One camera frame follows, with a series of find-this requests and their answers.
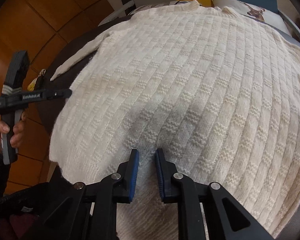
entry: human hand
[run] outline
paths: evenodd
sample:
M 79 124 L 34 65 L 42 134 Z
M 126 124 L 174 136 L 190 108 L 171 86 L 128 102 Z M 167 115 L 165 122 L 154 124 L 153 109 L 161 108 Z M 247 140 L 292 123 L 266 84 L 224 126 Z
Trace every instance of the human hand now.
M 23 142 L 26 118 L 26 112 L 23 112 L 21 115 L 21 121 L 16 123 L 13 127 L 14 135 L 11 137 L 10 140 L 12 148 L 19 148 Z M 0 121 L 0 153 L 2 152 L 1 133 L 7 134 L 9 130 L 9 126 L 5 122 Z

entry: pillow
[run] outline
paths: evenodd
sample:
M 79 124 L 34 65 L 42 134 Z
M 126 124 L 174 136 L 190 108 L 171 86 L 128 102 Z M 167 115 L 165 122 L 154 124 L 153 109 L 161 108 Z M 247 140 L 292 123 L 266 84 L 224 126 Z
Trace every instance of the pillow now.
M 242 15 L 265 22 L 291 36 L 282 18 L 269 10 L 238 0 L 212 0 L 212 2 L 216 7 L 220 7 L 221 9 L 224 6 L 231 7 Z

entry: white knit sweater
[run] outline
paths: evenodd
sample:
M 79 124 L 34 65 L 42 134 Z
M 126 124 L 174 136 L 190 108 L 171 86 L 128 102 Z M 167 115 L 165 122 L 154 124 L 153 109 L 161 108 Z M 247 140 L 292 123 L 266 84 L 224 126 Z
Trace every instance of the white knit sweater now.
M 120 240 L 177 239 L 154 152 L 194 181 L 220 182 L 273 235 L 300 203 L 300 48 L 230 8 L 196 1 L 115 25 L 71 86 L 50 159 L 71 183 L 100 181 L 140 152 L 135 198 L 118 205 Z

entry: finger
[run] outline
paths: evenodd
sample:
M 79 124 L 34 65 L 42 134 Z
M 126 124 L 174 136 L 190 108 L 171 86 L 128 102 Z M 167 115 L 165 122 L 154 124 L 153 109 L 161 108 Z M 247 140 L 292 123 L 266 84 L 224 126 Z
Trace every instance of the finger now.
M 12 136 L 10 139 L 11 146 L 20 142 L 22 140 L 22 137 L 23 137 L 23 133 L 18 133 L 18 134 L 15 134 L 14 136 Z
M 20 146 L 22 145 L 22 143 L 23 143 L 23 139 L 21 141 L 19 141 L 18 143 L 14 144 L 14 145 L 11 145 L 11 146 L 12 146 L 12 148 L 17 149 L 17 148 L 20 148 Z
M 7 134 L 10 131 L 10 127 L 3 121 L 0 121 L 0 133 Z
M 16 134 L 16 133 L 21 133 L 23 132 L 25 129 L 25 122 L 23 121 L 20 121 L 20 122 L 17 122 L 15 124 L 15 126 L 13 127 L 13 132 Z
M 23 111 L 22 115 L 21 115 L 21 120 L 25 121 L 27 119 L 28 115 L 26 111 Z

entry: yellow tag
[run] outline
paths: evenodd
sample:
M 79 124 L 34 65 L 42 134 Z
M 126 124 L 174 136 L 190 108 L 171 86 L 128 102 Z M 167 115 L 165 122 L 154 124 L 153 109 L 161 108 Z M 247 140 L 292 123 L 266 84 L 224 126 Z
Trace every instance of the yellow tag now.
M 38 77 L 43 76 L 46 73 L 45 69 L 42 69 L 40 71 L 40 74 L 38 75 Z M 28 85 L 28 91 L 32 92 L 34 90 L 34 86 L 35 83 L 37 82 L 38 77 L 36 77 L 34 80 L 32 80 L 32 82 Z
M 28 85 L 28 91 L 32 92 L 34 90 L 36 81 L 37 81 L 37 77 L 34 80 L 32 80 L 32 82 Z

